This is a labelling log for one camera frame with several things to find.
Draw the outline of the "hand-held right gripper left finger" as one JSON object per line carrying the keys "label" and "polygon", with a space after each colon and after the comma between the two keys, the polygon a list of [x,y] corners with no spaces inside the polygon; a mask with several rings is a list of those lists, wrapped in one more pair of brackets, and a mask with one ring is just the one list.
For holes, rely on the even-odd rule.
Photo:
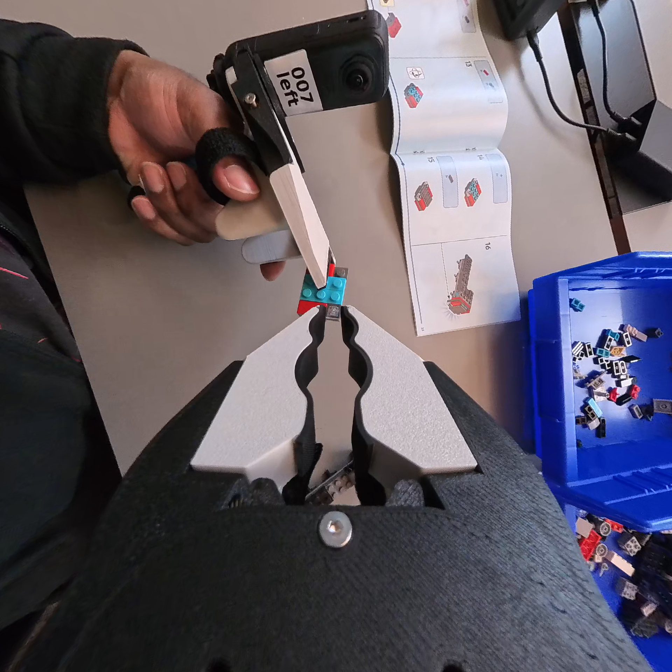
{"label": "hand-held right gripper left finger", "polygon": [[309,383],[318,372],[324,307],[311,308],[245,358],[190,465],[271,479],[301,505],[322,445]]}

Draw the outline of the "small black device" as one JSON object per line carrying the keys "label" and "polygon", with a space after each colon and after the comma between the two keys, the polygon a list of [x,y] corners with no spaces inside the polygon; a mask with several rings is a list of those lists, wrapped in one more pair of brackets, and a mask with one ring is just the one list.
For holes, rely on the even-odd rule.
{"label": "small black device", "polygon": [[493,1],[503,34],[509,41],[539,32],[564,1]]}

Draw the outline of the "turquoise and red brick assembly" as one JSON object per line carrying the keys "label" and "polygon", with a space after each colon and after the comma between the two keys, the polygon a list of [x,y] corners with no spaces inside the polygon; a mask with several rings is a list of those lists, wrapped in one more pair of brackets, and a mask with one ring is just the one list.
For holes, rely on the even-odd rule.
{"label": "turquoise and red brick assembly", "polygon": [[310,273],[306,271],[300,290],[297,315],[304,315],[311,308],[318,306],[326,307],[329,304],[342,306],[347,279],[348,269],[331,263],[327,271],[327,283],[319,288]]}

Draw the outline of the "brick instruction booklet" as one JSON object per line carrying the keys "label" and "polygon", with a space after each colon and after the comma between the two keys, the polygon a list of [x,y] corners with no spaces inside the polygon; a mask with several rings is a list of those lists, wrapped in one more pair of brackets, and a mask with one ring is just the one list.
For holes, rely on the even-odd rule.
{"label": "brick instruction booklet", "polygon": [[476,1],[368,1],[389,35],[390,155],[418,336],[517,321],[505,88]]}

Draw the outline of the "person's left forearm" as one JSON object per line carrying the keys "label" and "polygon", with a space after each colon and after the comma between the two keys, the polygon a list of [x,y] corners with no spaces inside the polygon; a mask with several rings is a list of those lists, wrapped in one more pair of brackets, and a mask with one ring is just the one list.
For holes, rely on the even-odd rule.
{"label": "person's left forearm", "polygon": [[66,184],[119,169],[107,85],[137,44],[76,38],[44,23],[1,20],[1,182]]}

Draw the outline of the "person's dark clothing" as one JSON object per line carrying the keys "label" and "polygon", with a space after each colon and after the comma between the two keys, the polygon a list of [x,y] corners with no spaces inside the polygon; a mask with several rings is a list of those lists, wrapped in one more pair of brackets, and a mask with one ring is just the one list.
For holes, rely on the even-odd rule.
{"label": "person's dark clothing", "polygon": [[120,470],[23,190],[1,185],[1,670],[78,573]]}

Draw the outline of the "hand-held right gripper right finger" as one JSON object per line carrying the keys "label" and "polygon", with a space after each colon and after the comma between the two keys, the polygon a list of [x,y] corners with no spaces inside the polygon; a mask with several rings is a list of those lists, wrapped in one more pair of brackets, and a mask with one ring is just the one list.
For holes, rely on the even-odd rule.
{"label": "hand-held right gripper right finger", "polygon": [[473,473],[476,458],[427,363],[352,306],[341,327],[359,387],[351,446],[360,503],[385,505],[402,481]]}

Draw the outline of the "grey desk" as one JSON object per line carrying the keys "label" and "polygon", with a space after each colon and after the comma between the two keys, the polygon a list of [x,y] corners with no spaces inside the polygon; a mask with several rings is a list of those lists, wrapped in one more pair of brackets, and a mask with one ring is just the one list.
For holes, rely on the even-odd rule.
{"label": "grey desk", "polygon": [[[204,79],[239,38],[364,9],[365,1],[2,1],[1,16],[75,36],[130,39]],[[533,279],[630,251],[611,220],[585,133],[549,105],[527,42],[503,39],[490,2],[478,7],[503,80],[509,120],[500,147],[513,178],[511,242],[525,298]],[[400,233],[391,111],[376,105],[290,122],[346,302],[435,362],[521,445],[527,319],[417,337]],[[113,449],[125,471],[139,451],[232,360],[296,318],[305,265],[274,282],[240,243],[181,247],[130,213],[115,175],[73,188],[28,189]]]}

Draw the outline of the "person's left hand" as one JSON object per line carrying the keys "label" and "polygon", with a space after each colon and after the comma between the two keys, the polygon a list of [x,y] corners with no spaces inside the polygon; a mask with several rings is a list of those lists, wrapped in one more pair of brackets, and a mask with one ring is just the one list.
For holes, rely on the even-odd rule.
{"label": "person's left hand", "polygon": [[115,60],[107,84],[108,137],[141,223],[183,246],[216,238],[223,206],[210,199],[185,160],[208,130],[240,125],[224,100],[188,73],[131,50]]}

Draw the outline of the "pile of small bricks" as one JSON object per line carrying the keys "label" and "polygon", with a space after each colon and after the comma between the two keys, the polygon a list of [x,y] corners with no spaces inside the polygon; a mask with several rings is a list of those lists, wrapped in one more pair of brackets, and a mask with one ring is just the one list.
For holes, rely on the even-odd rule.
{"label": "pile of small bricks", "polygon": [[579,510],[575,537],[628,633],[671,637],[671,530],[641,532]]}
{"label": "pile of small bricks", "polygon": [[671,437],[671,299],[575,291],[569,340],[579,449]]}

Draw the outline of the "blue plastic bin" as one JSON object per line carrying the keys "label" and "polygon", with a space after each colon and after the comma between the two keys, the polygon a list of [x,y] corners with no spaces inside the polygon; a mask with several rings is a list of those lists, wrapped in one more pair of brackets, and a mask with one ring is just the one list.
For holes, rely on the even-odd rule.
{"label": "blue plastic bin", "polygon": [[[635,506],[633,500],[626,500],[617,506],[601,506],[598,509],[584,510],[569,504],[563,505],[565,515],[575,532],[575,520],[579,510],[592,513],[596,516],[613,519],[627,527],[632,527],[641,532],[658,532],[671,529],[671,512],[662,513],[648,506],[643,509]],[[605,587],[599,585],[597,577],[592,572],[592,576],[597,584],[601,596],[605,599],[611,612],[617,617],[615,607],[612,606],[611,598]],[[671,637],[656,635],[648,639],[635,638],[626,630],[626,634],[631,638],[636,648],[643,654],[647,663],[653,671],[671,670]]]}
{"label": "blue plastic bin", "polygon": [[661,290],[671,253],[629,253],[543,276],[529,293],[533,426],[542,474],[559,500],[590,510],[633,500],[671,512],[671,437],[579,449],[571,407],[570,298],[575,291]]}

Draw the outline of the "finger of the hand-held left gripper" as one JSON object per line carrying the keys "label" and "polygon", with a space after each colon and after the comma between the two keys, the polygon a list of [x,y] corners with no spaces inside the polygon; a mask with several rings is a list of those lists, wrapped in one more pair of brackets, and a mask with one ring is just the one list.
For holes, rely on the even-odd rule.
{"label": "finger of the hand-held left gripper", "polygon": [[329,239],[298,165],[290,163],[273,171],[270,184],[313,281],[327,284]]}

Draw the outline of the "black box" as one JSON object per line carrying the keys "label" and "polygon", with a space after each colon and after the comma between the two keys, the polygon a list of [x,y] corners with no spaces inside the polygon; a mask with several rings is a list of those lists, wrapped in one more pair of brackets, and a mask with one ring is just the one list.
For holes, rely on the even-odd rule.
{"label": "black box", "polygon": [[585,122],[632,139],[601,147],[621,212],[670,202],[671,103],[655,88],[634,1],[577,1],[569,15]]}

